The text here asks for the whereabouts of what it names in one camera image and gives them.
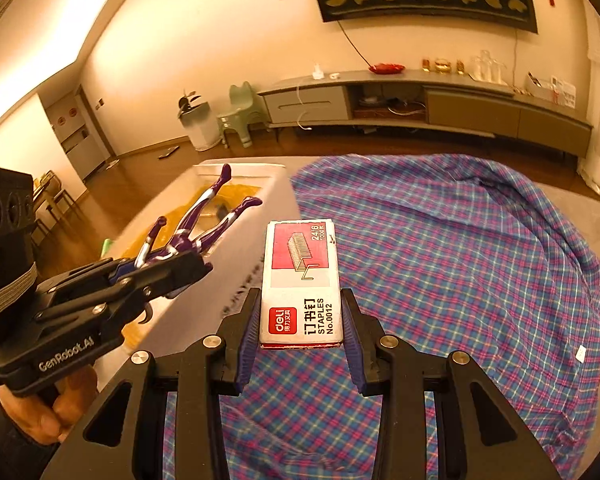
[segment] gold container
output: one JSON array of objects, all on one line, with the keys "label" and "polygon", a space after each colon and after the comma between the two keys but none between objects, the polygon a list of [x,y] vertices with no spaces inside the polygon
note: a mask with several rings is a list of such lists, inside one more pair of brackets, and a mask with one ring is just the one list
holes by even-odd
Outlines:
[{"label": "gold container", "polygon": [[453,70],[453,66],[450,61],[446,59],[437,59],[436,60],[436,72],[441,74],[451,74]]}]

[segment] white strap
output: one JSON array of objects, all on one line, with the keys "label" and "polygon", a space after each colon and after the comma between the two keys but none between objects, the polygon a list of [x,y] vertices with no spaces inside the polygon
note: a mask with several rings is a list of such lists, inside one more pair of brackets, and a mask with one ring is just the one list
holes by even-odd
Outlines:
[{"label": "white strap", "polygon": [[27,289],[36,282],[38,269],[34,262],[31,268],[22,276],[0,289],[0,313],[20,299]]}]

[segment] green plastic chair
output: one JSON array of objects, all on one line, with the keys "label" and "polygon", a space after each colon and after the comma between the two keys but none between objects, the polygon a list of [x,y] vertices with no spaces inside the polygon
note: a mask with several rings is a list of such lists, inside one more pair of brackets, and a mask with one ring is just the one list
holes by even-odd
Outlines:
[{"label": "green plastic chair", "polygon": [[218,126],[220,127],[222,143],[226,148],[229,147],[224,131],[231,129],[238,132],[242,145],[248,148],[253,144],[249,134],[249,124],[268,123],[270,122],[269,117],[258,104],[248,81],[245,81],[239,87],[231,85],[231,88],[229,88],[229,101],[234,107],[223,114],[218,114]]}]

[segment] bolt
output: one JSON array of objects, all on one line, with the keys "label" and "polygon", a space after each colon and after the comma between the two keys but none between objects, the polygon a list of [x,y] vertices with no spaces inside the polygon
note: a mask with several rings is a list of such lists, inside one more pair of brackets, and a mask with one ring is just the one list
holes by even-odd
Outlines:
[{"label": "bolt", "polygon": [[140,350],[131,356],[131,362],[135,365],[144,364],[149,360],[149,352]]},{"label": "bolt", "polygon": [[380,344],[385,348],[395,348],[398,346],[398,338],[392,335],[385,335],[380,338]]},{"label": "bolt", "polygon": [[202,344],[207,348],[218,348],[220,343],[222,342],[222,338],[217,335],[208,335],[205,337]]},{"label": "bolt", "polygon": [[471,360],[467,352],[454,352],[452,358],[454,362],[458,363],[459,365],[469,364],[469,361]]}]

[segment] staple box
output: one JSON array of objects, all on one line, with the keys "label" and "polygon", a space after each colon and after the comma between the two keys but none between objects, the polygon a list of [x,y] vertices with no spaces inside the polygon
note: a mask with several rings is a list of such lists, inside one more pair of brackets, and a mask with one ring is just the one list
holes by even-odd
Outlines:
[{"label": "staple box", "polygon": [[341,342],[333,222],[271,222],[262,280],[262,347],[329,348]]}]

